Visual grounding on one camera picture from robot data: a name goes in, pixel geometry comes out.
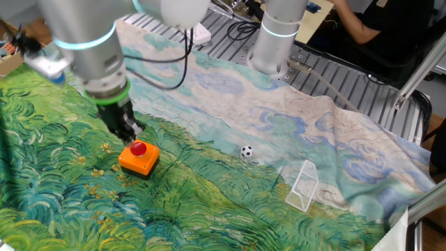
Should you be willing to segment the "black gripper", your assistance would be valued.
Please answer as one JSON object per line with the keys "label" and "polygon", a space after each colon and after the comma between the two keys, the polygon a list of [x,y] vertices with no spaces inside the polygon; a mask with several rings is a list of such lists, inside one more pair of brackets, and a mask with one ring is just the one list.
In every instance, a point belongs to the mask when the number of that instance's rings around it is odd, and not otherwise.
{"label": "black gripper", "polygon": [[134,120],[132,104],[129,98],[110,105],[97,105],[98,116],[108,130],[114,133],[123,144],[132,144],[145,130],[145,125]]}

